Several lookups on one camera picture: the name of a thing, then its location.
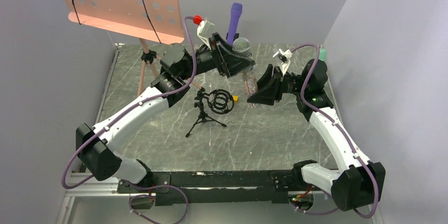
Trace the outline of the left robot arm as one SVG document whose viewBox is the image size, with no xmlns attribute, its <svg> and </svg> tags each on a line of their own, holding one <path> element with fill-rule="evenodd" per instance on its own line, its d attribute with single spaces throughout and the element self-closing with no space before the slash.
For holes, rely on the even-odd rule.
<svg viewBox="0 0 448 224">
<path fill-rule="evenodd" d="M 163 48 L 161 73 L 149 87 L 111 117 L 93 127 L 82 124 L 76 130 L 77 156 L 98 181 L 116 177 L 134 184 L 150 184 L 152 172 L 147 165 L 116 152 L 129 134 L 181 100 L 190 89 L 186 80 L 192 74 L 217 69 L 220 75 L 230 78 L 255 65 L 246 38 L 228 44 L 214 33 L 209 43 L 193 54 L 179 43 Z"/>
</svg>

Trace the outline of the mint green microphone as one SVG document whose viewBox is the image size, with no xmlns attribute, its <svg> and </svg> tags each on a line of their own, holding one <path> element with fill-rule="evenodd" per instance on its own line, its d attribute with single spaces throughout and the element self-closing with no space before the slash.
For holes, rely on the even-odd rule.
<svg viewBox="0 0 448 224">
<path fill-rule="evenodd" d="M 327 59 L 327 50 L 324 48 L 319 49 L 319 60 L 320 61 L 326 61 Z"/>
</svg>

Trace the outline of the black shock mount tripod stand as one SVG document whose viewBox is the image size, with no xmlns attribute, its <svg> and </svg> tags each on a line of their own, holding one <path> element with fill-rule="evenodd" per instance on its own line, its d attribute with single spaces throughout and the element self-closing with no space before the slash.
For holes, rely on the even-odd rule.
<svg viewBox="0 0 448 224">
<path fill-rule="evenodd" d="M 198 124 L 216 122 L 222 127 L 227 127 L 225 123 L 219 122 L 218 120 L 212 118 L 205 111 L 205 106 L 208 106 L 213 113 L 218 115 L 225 115 L 230 113 L 235 106 L 234 98 L 230 92 L 224 89 L 216 89 L 211 91 L 210 93 L 199 90 L 194 100 L 194 107 L 199 108 L 199 115 L 190 130 L 186 133 L 186 138 L 191 135 L 191 132 Z"/>
</svg>

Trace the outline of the purple microphone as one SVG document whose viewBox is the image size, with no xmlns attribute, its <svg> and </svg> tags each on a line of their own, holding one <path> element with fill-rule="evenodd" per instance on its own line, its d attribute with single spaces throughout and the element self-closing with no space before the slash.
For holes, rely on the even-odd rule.
<svg viewBox="0 0 448 224">
<path fill-rule="evenodd" d="M 233 3 L 230 9 L 230 22 L 227 33 L 227 43 L 233 44 L 237 35 L 239 19 L 242 15 L 243 6 L 241 3 Z"/>
</svg>

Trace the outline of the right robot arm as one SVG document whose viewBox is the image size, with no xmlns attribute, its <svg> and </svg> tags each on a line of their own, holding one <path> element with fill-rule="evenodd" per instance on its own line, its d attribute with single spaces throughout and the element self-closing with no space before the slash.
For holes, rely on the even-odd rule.
<svg viewBox="0 0 448 224">
<path fill-rule="evenodd" d="M 330 170 L 314 160 L 297 162 L 292 168 L 294 183 L 311 185 L 329 193 L 341 211 L 367 205 L 376 207 L 386 170 L 359 149 L 340 122 L 324 90 L 327 69 L 325 62 L 314 59 L 306 64 L 301 74 L 282 72 L 279 66 L 269 64 L 257 81 L 258 91 L 248 102 L 272 106 L 283 94 L 294 94 L 299 112 L 320 134 L 338 167 Z"/>
</svg>

